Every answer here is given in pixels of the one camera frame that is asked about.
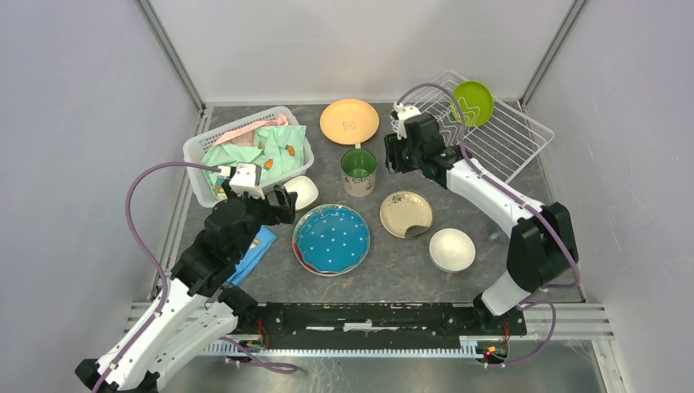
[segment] tableware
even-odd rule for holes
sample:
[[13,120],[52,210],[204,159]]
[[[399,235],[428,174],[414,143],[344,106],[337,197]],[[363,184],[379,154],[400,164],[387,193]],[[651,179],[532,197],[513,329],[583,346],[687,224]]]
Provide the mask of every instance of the tableware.
[[423,234],[434,220],[429,202],[410,191],[398,191],[387,196],[381,203],[379,216],[383,228],[402,239]]
[[284,183],[288,192],[296,192],[296,210],[303,210],[311,206],[318,199],[318,188],[313,181],[306,176],[297,176]]
[[340,145],[366,142],[378,130],[378,113],[361,100],[333,102],[321,114],[323,134]]
[[353,149],[342,156],[342,185],[352,197],[365,197],[376,186],[376,157],[369,151]]
[[475,244],[464,232],[441,229],[429,241],[429,255],[439,269],[456,273],[467,269],[475,260]]
[[308,271],[322,276],[356,268],[368,253],[371,234],[359,213],[346,206],[320,205],[294,229],[292,249]]
[[[458,85],[453,90],[453,95],[460,102],[465,118],[465,125],[468,127],[479,127],[492,117],[494,111],[494,97],[486,86],[474,80],[468,80]],[[457,107],[453,102],[453,117],[460,121]]]

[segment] gray countertop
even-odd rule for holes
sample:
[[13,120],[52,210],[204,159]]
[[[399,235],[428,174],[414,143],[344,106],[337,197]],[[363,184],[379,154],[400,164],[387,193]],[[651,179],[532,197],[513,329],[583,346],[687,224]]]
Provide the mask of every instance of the gray countertop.
[[[269,106],[230,106],[214,108],[210,129],[252,115]],[[351,207],[366,220],[372,232],[372,245],[366,259],[349,273],[326,278],[301,267],[291,250],[293,225],[270,227],[277,234],[258,266],[241,284],[257,301],[282,302],[369,302],[369,301],[450,301],[470,302],[494,283],[505,271],[507,242],[491,242],[494,222],[469,201],[444,190],[418,172],[388,174],[385,165],[383,137],[392,132],[389,104],[375,104],[381,117],[377,134],[362,145],[377,158],[379,167],[376,187],[364,198],[352,197],[340,182],[340,158],[350,147],[325,138],[319,119],[325,105],[287,106],[296,119],[307,126],[306,136],[315,155],[306,173],[318,186],[319,202]],[[534,160],[511,181],[519,192],[549,201],[540,164]],[[379,209],[392,192],[408,190],[423,195],[434,211],[431,229],[414,239],[399,239],[381,225]],[[183,228],[181,249],[185,249],[202,229],[211,209],[201,207],[192,198]],[[429,240],[442,228],[457,228],[475,243],[476,258],[472,266],[460,273],[445,273],[429,259]],[[567,282],[570,275],[560,278]],[[554,301],[581,301],[578,290],[550,292]]]

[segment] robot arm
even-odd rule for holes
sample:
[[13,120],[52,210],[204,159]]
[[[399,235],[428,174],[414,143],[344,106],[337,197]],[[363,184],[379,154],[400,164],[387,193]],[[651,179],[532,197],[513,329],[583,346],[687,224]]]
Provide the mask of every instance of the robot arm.
[[[213,208],[212,214],[205,219],[205,229],[172,267],[165,307],[156,312],[158,297],[128,334],[105,355],[80,363],[75,373],[86,387],[93,389],[99,378],[110,370],[99,392],[156,391],[210,342],[236,328],[235,311],[239,310],[227,304],[231,304],[227,300],[236,295],[232,287],[222,292],[219,301],[207,313],[177,333],[192,312],[236,272],[236,264],[248,251],[262,225],[294,222],[296,193],[276,186],[272,192],[264,194],[259,186],[260,167],[253,164],[239,164],[229,168],[223,176],[226,180],[222,187],[228,198]],[[116,355],[135,334],[139,334],[137,340],[114,365]]]
[[421,114],[413,106],[396,106],[392,115],[399,126],[396,133],[385,136],[388,169],[395,173],[421,170],[425,177],[472,202],[511,239],[507,271],[473,300],[487,319],[506,313],[570,267],[534,211],[552,225],[578,260],[569,212],[564,206],[546,206],[528,198],[474,158],[463,160],[459,146],[445,146],[434,116]]

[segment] green mug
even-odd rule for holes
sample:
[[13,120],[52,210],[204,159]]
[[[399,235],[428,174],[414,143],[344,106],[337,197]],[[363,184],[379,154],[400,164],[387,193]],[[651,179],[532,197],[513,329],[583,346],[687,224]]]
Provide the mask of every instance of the green mug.
[[354,149],[342,156],[342,184],[352,197],[365,197],[376,186],[376,157],[369,151]]

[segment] blue plate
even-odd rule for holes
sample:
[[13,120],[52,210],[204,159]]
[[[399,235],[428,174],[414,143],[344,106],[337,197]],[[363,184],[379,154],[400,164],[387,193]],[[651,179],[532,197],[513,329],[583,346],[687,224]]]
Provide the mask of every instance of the blue plate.
[[356,211],[342,205],[321,205],[299,220],[292,248],[306,269],[333,276],[362,262],[370,236],[367,223]]

